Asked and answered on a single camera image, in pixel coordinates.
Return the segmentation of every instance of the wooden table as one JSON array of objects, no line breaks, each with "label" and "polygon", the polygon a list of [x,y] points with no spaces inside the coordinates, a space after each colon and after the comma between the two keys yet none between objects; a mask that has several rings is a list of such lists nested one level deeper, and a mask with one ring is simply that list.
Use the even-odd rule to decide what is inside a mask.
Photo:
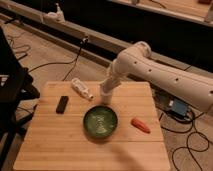
[{"label": "wooden table", "polygon": [[[118,127],[105,141],[91,141],[83,130],[83,116],[100,104],[98,82],[85,82],[94,94],[92,102],[80,97],[70,82],[48,82],[14,164],[14,170],[133,171],[170,169],[159,120],[146,82],[124,82],[114,91],[111,107]],[[55,108],[68,95],[63,115]],[[144,121],[151,134],[130,124]]]}]

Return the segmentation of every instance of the bowl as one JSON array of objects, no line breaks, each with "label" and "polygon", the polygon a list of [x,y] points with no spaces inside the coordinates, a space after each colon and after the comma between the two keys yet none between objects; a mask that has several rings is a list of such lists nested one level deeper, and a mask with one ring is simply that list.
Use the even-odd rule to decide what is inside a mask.
[{"label": "bowl", "polygon": [[116,113],[106,106],[95,106],[89,109],[83,120],[86,133],[92,138],[106,138],[117,127]]}]

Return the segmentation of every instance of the black cable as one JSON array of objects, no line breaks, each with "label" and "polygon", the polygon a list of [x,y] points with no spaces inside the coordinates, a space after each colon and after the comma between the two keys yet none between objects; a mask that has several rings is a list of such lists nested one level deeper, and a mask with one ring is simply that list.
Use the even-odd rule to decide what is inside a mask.
[{"label": "black cable", "polygon": [[154,1],[154,0],[149,0],[149,1],[150,1],[150,2],[153,2],[153,3],[155,3],[155,4],[158,4],[158,5],[160,5],[162,8],[166,9],[166,6],[163,5],[163,4],[160,3],[160,2],[157,2],[157,1]]},{"label": "black cable", "polygon": [[67,73],[67,74],[65,75],[65,77],[62,79],[63,81],[65,81],[66,78],[68,77],[68,75],[74,70],[74,68],[75,68],[75,66],[76,66],[76,64],[77,64],[79,55],[80,55],[80,53],[81,53],[81,50],[82,50],[83,46],[87,43],[87,41],[88,41],[88,40],[82,41],[82,42],[81,42],[80,48],[79,48],[79,50],[78,50],[78,54],[77,54],[76,58],[73,59],[72,61],[70,61],[70,62],[49,62],[49,63],[41,64],[41,65],[39,65],[39,66],[37,66],[37,67],[35,67],[35,68],[29,70],[28,72],[31,73],[31,72],[33,72],[33,71],[39,69],[39,68],[42,68],[42,67],[44,67],[44,66],[49,66],[49,65],[70,65],[70,64],[74,63],[74,66],[68,71],[68,73]]},{"label": "black cable", "polygon": [[176,131],[176,130],[172,130],[172,129],[164,127],[164,126],[161,126],[162,129],[164,129],[166,131],[169,131],[169,132],[172,132],[172,133],[176,133],[176,134],[186,134],[186,133],[188,133],[188,132],[190,132],[192,130],[192,128],[193,128],[193,120],[195,119],[195,114],[194,113],[192,113],[192,112],[190,113],[191,114],[191,117],[189,117],[190,120],[182,120],[181,121],[177,117],[172,116],[171,114],[169,114],[168,111],[164,111],[161,114],[159,120],[161,120],[163,118],[164,114],[166,114],[169,118],[173,119],[174,121],[176,121],[176,122],[178,122],[180,124],[185,124],[185,125],[190,124],[190,127],[188,129],[184,130],[184,131]]},{"label": "black cable", "polygon": [[28,72],[29,72],[29,73],[30,73],[30,72],[33,72],[33,71],[35,71],[35,70],[37,70],[37,69],[39,69],[39,68],[42,68],[42,67],[48,66],[48,65],[60,65],[60,64],[62,64],[62,65],[69,65],[69,64],[72,64],[73,62],[75,62],[75,59],[72,60],[71,62],[49,62],[49,63],[41,64],[41,65],[39,65],[39,66],[37,66],[37,67],[35,67],[35,68],[29,70]]},{"label": "black cable", "polygon": [[[205,152],[207,151],[209,148],[210,148],[210,145],[213,145],[213,142],[211,142],[206,135],[204,135],[202,132],[198,131],[197,128],[196,128],[196,125],[195,125],[195,121],[200,118],[201,116],[203,116],[205,113],[201,113],[199,114],[198,116],[195,116],[195,113],[192,109],[190,109],[189,111],[191,113],[191,116],[192,116],[192,120],[191,120],[191,127],[188,131],[185,131],[185,133],[188,133],[189,131],[192,130],[192,128],[194,128],[195,131],[191,132],[188,136],[187,136],[187,139],[186,139],[186,146],[181,146],[181,147],[178,147],[176,148],[173,152],[172,152],[172,162],[173,162],[173,165],[175,167],[176,170],[180,170],[178,167],[177,167],[177,164],[175,162],[175,154],[177,151],[181,150],[181,149],[184,149],[184,150],[187,150],[190,154],[190,156],[192,157],[192,159],[195,161],[195,163],[197,164],[197,166],[199,167],[199,169],[201,171],[203,171],[201,165],[199,164],[199,162],[197,161],[196,157],[194,156],[193,152],[197,152],[197,153],[201,153],[201,152]],[[170,129],[167,129],[167,128],[164,128],[163,129],[166,129],[167,131],[170,131],[170,132],[173,132],[173,133],[180,133],[179,131],[174,131],[174,130],[170,130]],[[207,142],[207,146],[203,149],[195,149],[195,148],[192,148],[189,144],[189,140],[190,138],[195,135],[195,134],[198,134],[201,138],[203,138],[206,142]]]},{"label": "black cable", "polygon": [[67,74],[64,76],[64,78],[62,79],[62,81],[65,81],[67,79],[67,77],[69,76],[69,74],[75,69],[76,67],[76,64],[77,64],[77,61],[78,61],[78,58],[81,54],[81,50],[83,48],[83,46],[88,42],[88,38],[83,38],[82,41],[80,42],[80,48],[78,50],[78,54],[75,58],[75,63],[74,63],[74,66],[67,72]]},{"label": "black cable", "polygon": [[75,69],[77,61],[78,61],[78,58],[79,58],[79,55],[81,53],[81,49],[82,49],[82,46],[80,47],[80,49],[78,51],[77,57],[75,59],[74,66],[67,72],[67,74],[64,76],[64,78],[62,79],[62,81],[65,81],[67,79],[67,77],[69,76],[69,74]]},{"label": "black cable", "polygon": [[8,43],[11,47],[11,49],[13,50],[14,54],[17,56],[18,54],[21,55],[21,56],[17,56],[17,59],[18,60],[21,60],[23,58],[25,58],[28,54],[27,52],[31,49],[31,46],[30,45],[22,45],[22,46],[16,46],[14,47],[14,39],[18,39],[20,38],[25,32],[21,33],[20,35],[18,36],[10,36],[10,35],[7,35],[7,40],[8,40]]},{"label": "black cable", "polygon": [[34,111],[33,109],[25,109],[23,107],[18,107],[18,109],[23,110],[23,111],[27,112],[28,114],[32,114]]}]

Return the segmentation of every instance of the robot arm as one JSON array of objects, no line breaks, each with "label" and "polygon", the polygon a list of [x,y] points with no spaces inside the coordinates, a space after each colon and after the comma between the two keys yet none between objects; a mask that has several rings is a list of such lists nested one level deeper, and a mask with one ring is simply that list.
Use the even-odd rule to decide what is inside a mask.
[{"label": "robot arm", "polygon": [[120,79],[134,74],[182,99],[200,111],[213,114],[213,79],[182,71],[150,60],[151,49],[138,42],[123,50],[111,63],[106,80],[100,85],[102,102],[110,103]]}]

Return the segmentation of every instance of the cable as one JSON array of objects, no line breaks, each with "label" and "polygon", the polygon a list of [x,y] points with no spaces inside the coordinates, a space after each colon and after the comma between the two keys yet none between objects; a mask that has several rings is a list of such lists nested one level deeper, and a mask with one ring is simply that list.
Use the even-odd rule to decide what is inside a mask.
[{"label": "cable", "polygon": [[150,2],[153,2],[153,3],[155,3],[155,4],[158,4],[158,5],[160,5],[162,8],[164,8],[164,9],[167,9],[166,8],[166,6],[165,5],[163,5],[162,3],[160,3],[160,2],[157,2],[157,1],[154,1],[154,0],[149,0]]},{"label": "cable", "polygon": [[[197,153],[205,152],[205,151],[207,151],[207,150],[210,148],[210,145],[213,145],[213,142],[211,142],[211,141],[207,138],[207,136],[206,136],[205,134],[203,134],[202,132],[198,131],[197,128],[196,128],[196,125],[195,125],[195,121],[196,121],[198,118],[200,118],[201,116],[203,116],[205,113],[203,112],[203,113],[199,114],[198,116],[195,116],[195,113],[194,113],[194,111],[193,111],[192,109],[190,109],[189,112],[191,113],[191,116],[192,116],[192,119],[191,119],[191,127],[190,127],[190,129],[189,129],[188,131],[185,131],[185,133],[188,133],[189,131],[191,131],[192,128],[194,128],[195,131],[191,132],[191,133],[187,136],[187,139],[186,139],[186,146],[178,147],[178,148],[176,148],[176,149],[172,152],[172,162],[173,162],[173,165],[174,165],[175,169],[179,171],[180,169],[177,167],[177,164],[176,164],[176,162],[175,162],[175,154],[177,153],[177,151],[179,151],[179,150],[181,150],[181,149],[184,149],[184,150],[187,150],[187,151],[189,152],[190,156],[191,156],[192,159],[195,161],[196,165],[199,167],[199,169],[200,169],[201,171],[203,171],[201,165],[199,164],[199,162],[197,161],[196,157],[194,156],[194,154],[193,154],[192,152],[197,152]],[[165,114],[165,113],[162,113],[162,114],[161,114],[159,120],[161,120],[161,118],[163,117],[164,114]],[[180,133],[179,131],[174,131],[174,130],[170,130],[170,129],[167,129],[167,128],[166,128],[165,130],[170,131],[170,132],[173,132],[173,133]],[[195,149],[195,148],[193,148],[193,147],[190,146],[189,141],[190,141],[191,137],[192,137],[193,135],[196,135],[196,134],[198,134],[203,140],[206,141],[207,146],[206,146],[205,148],[203,148],[203,149]]]},{"label": "cable", "polygon": [[75,63],[74,63],[74,66],[67,72],[67,74],[64,76],[64,78],[62,79],[62,81],[65,81],[67,79],[67,77],[69,76],[69,74],[75,69],[76,67],[76,64],[77,64],[77,61],[78,61],[78,58],[79,58],[79,55],[81,53],[81,50],[83,48],[83,46],[89,41],[89,38],[88,37],[84,37],[82,39],[82,41],[80,42],[80,48],[78,50],[78,54],[75,58]]},{"label": "cable", "polygon": [[23,58],[25,58],[28,54],[27,52],[31,49],[31,46],[30,45],[22,45],[22,46],[16,46],[14,47],[14,39],[18,39],[20,38],[25,32],[22,32],[21,34],[19,34],[18,36],[10,36],[10,35],[7,35],[7,40],[8,40],[8,43],[11,47],[11,49],[13,50],[14,54],[16,54],[16,57],[18,60],[21,60]]},{"label": "cable", "polygon": [[75,59],[73,59],[72,61],[70,62],[49,62],[49,63],[45,63],[45,64],[41,64],[31,70],[29,70],[28,72],[31,73],[39,68],[42,68],[44,66],[49,66],[49,65],[70,65],[72,63],[74,63],[74,66],[68,71],[68,73],[64,76],[64,78],[62,79],[63,81],[65,81],[67,79],[67,77],[69,76],[69,74],[74,70],[74,68],[76,67],[76,64],[77,64],[77,61],[78,61],[78,58],[79,58],[79,55],[81,53],[81,50],[83,48],[83,46],[88,42],[88,38],[84,38],[81,43],[80,43],[80,48],[78,50],[78,53],[77,53],[77,56]]},{"label": "cable", "polygon": [[18,107],[18,109],[23,110],[23,111],[27,112],[28,114],[32,114],[34,112],[34,109],[25,109],[23,107]]},{"label": "cable", "polygon": [[69,74],[75,69],[77,61],[78,61],[78,58],[79,58],[79,55],[81,53],[81,49],[82,49],[82,46],[80,47],[80,49],[78,51],[77,57],[75,59],[74,66],[67,72],[67,74],[64,76],[64,78],[62,79],[62,81],[65,81],[67,79],[67,77],[69,76]]}]

